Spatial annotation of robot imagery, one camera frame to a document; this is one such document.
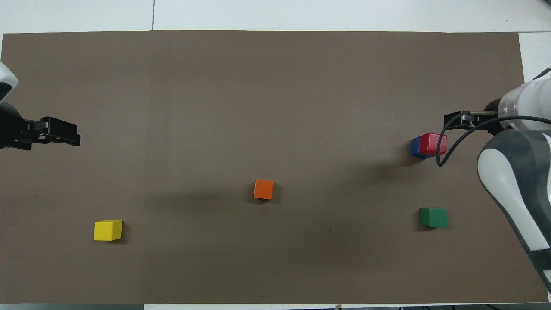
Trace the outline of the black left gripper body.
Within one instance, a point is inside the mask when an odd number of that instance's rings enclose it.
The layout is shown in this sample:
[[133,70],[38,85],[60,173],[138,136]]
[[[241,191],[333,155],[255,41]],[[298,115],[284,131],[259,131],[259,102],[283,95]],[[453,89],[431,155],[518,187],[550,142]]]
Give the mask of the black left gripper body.
[[7,102],[0,104],[0,148],[32,150],[33,143],[44,143],[35,129],[38,121],[22,118],[19,112]]

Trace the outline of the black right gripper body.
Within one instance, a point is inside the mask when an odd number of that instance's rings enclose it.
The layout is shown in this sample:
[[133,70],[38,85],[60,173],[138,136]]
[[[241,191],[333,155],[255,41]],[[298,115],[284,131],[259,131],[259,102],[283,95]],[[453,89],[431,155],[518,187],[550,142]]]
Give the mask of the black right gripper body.
[[[495,118],[498,118],[498,114],[497,114],[497,111],[498,111],[498,105],[500,104],[500,100],[501,99],[496,99],[496,100],[493,100],[492,102],[490,102],[486,108],[485,108],[485,111],[487,112],[494,112],[494,115],[491,116],[489,120],[494,120]],[[490,135],[497,135],[498,133],[504,131],[504,128],[502,127],[502,124],[501,124],[501,121],[492,121],[492,122],[489,122],[488,124],[485,125],[485,130],[490,134]]]

